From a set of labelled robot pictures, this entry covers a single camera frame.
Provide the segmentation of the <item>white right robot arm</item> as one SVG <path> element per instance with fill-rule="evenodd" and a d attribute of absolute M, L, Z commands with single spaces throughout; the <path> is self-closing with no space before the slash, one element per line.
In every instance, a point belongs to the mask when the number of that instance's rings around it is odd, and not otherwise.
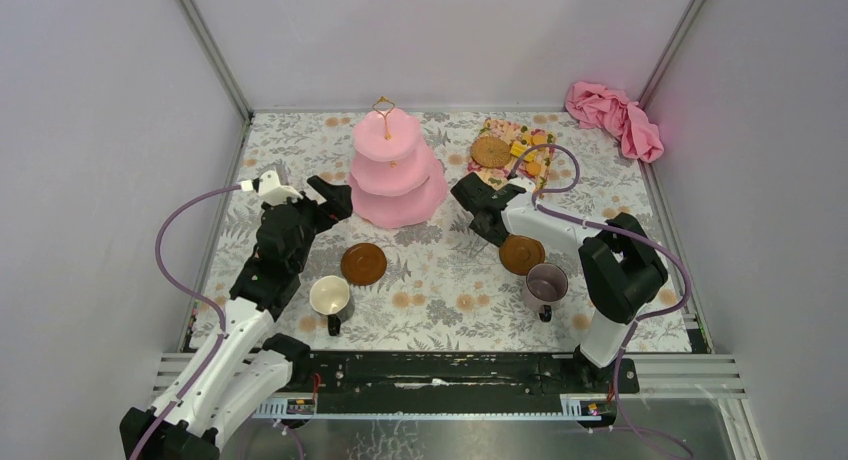
<path fill-rule="evenodd" d="M 595 314 L 578 346 L 583 358 L 575 362 L 573 376 L 583 390 L 601 390 L 613 378 L 612 363 L 635 318 L 668 281 L 665 263 L 639 221 L 630 214 L 595 221 L 547 207 L 524 179 L 496 189 L 469 173 L 451 194 L 472 215 L 471 230 L 495 246 L 514 235 L 577 254 Z"/>

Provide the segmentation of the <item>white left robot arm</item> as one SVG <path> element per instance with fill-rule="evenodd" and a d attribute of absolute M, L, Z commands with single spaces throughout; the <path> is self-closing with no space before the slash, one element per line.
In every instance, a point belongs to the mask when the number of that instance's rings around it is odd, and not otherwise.
<path fill-rule="evenodd" d="M 145 410 L 131 408 L 119 431 L 129 459 L 217 459 L 233 433 L 272 393 L 309 381 L 310 348 L 271 328 L 300 287 L 319 234 L 353 213 L 352 190 L 319 176 L 316 201 L 267 171 L 233 191 L 254 192 L 262 215 L 256 243 L 218 323 L 175 381 Z"/>

